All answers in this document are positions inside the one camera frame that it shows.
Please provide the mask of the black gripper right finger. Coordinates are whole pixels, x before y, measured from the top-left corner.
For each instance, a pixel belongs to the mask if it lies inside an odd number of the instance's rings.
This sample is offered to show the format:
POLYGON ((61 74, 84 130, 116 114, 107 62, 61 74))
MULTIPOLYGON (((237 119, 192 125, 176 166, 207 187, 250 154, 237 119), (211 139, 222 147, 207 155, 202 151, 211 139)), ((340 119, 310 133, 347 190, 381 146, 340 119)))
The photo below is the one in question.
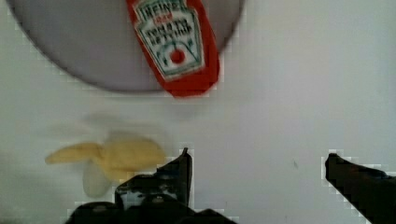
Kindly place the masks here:
POLYGON ((372 224, 395 224, 395 177, 330 153, 325 178, 372 224))

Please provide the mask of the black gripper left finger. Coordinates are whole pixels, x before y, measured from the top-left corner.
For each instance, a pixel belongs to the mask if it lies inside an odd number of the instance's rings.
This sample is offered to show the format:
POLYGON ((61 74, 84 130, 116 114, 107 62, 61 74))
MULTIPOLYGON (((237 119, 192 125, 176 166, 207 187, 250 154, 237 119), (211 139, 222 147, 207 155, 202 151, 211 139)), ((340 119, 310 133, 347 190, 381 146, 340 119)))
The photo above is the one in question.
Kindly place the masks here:
POLYGON ((191 194, 192 157, 184 147, 178 157, 154 174, 136 175, 115 190, 115 204, 123 209, 140 206, 151 195, 166 195, 188 205, 191 194))

